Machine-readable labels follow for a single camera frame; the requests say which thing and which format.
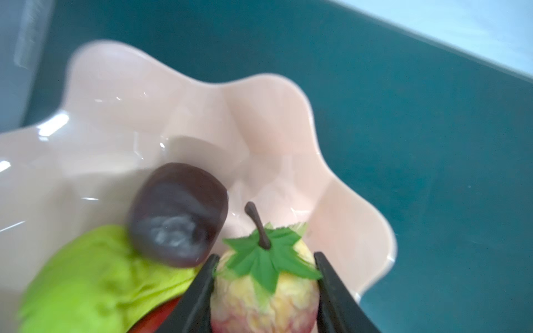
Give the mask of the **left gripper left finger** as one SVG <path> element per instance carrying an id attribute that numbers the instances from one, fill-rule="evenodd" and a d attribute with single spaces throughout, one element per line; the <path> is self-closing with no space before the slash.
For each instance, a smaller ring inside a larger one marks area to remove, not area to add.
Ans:
<path id="1" fill-rule="evenodd" d="M 182 295 L 170 315 L 156 333 L 211 333 L 210 298 L 214 288 L 214 273 L 219 255 L 210 255 Z"/>

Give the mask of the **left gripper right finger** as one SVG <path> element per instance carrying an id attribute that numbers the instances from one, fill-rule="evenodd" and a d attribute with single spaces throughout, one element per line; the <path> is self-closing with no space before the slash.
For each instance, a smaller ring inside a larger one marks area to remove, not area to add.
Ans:
<path id="1" fill-rule="evenodd" d="M 314 253 L 316 266 L 323 278 L 319 280 L 320 302 L 317 328 L 320 333 L 380 333 L 352 297 L 327 257 Z"/>

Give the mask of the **red apple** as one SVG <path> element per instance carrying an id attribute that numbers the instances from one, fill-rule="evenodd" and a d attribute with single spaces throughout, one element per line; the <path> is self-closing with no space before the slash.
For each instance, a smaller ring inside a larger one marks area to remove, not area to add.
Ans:
<path id="1" fill-rule="evenodd" d="M 128 333 L 154 333 L 160 325 L 173 312 L 179 303 L 180 297 L 169 300 L 155 308 L 148 314 L 144 315 Z"/>

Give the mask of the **dark passion fruit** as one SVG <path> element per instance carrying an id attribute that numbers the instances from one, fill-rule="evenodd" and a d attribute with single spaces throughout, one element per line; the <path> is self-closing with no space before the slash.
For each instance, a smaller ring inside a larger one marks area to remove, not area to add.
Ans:
<path id="1" fill-rule="evenodd" d="M 200 265 L 228 215 L 228 191 L 210 173 L 170 162 L 154 170 L 130 207 L 127 230 L 142 255 L 176 268 Z"/>

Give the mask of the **green round fruit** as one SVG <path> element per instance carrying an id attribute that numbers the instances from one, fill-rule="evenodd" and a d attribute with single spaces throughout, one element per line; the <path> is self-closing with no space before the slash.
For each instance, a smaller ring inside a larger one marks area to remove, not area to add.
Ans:
<path id="1" fill-rule="evenodd" d="M 62 247 L 26 289 L 19 332 L 127 332 L 152 309 L 183 295 L 197 268 L 140 255 L 125 227 L 101 226 Z"/>

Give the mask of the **pink fruit bowl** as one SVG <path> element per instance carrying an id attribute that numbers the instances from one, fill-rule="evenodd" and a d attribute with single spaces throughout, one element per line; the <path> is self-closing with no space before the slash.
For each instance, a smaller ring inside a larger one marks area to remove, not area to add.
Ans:
<path id="1" fill-rule="evenodd" d="M 142 183 L 168 162 L 224 184 L 225 237 L 251 232 L 248 201 L 275 226 L 307 222 L 305 242 L 355 299 L 394 265 L 389 222 L 330 170 L 293 81 L 204 83 L 127 44 L 91 42 L 68 62 L 58 111 L 1 135 L 1 331 L 17 331 L 19 300 L 44 263 L 84 232 L 123 223 Z"/>

